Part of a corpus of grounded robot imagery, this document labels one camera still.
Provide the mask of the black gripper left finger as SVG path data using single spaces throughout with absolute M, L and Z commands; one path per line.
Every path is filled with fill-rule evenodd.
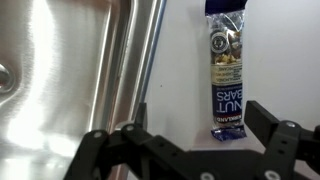
M 127 166 L 139 180 L 186 180 L 178 158 L 182 150 L 149 134 L 146 124 L 147 104 L 140 103 L 134 120 L 119 130 L 86 133 L 63 180 L 108 180 L 118 165 Z

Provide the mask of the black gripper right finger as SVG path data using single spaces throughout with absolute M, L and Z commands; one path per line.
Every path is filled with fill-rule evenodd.
M 265 147 L 256 180 L 309 180 L 294 170 L 297 160 L 320 174 L 320 126 L 313 131 L 278 120 L 257 101 L 246 102 L 244 122 Z

